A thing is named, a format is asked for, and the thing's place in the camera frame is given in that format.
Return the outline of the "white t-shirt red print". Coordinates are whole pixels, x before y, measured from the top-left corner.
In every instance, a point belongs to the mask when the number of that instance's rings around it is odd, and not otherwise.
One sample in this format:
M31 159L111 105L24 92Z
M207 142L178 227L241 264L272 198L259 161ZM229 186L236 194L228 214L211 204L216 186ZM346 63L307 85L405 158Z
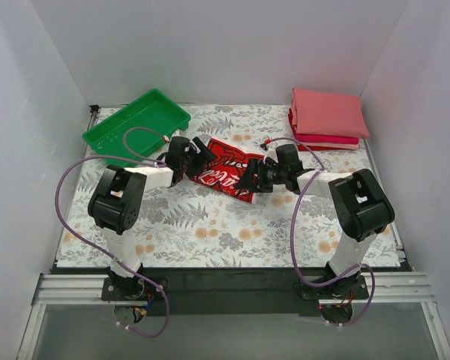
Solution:
M251 190L236 189L236 185L245 174L249 160L261 161L264 159L264 155L245 151L243 148L215 137L208 141L207 148L217 158L191 180L243 202L254 204L256 202L255 193Z

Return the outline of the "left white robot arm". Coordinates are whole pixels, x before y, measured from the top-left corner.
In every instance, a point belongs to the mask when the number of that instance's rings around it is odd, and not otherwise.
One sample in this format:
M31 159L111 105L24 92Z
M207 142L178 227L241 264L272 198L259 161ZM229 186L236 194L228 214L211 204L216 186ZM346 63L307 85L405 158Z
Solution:
M217 158L198 137L174 136L169 140L168 151L152 165L110 164L103 171L88 203L88 214L106 239L112 255L109 276L120 279L118 290L126 299L138 299L145 289L143 279L135 275L142 262L134 237L128 234L137 222L144 193L171 188L184 176L199 175Z

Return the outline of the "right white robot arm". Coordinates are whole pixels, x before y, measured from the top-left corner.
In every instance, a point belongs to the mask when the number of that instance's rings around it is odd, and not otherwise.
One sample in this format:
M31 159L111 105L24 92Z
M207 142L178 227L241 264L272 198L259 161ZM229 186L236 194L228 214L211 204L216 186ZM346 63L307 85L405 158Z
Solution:
M395 210L369 169L333 173L325 168L306 169L298 149L280 145L275 154L262 160L251 158L235 185L237 190L271 193L275 185L298 195L290 227L292 264L300 281L312 288L324 288L333 298L345 296L362 267L362 260L376 237L395 220ZM295 253L295 227L300 203L305 195L332 200L341 228L340 241L326 263L322 280L307 280L301 273Z

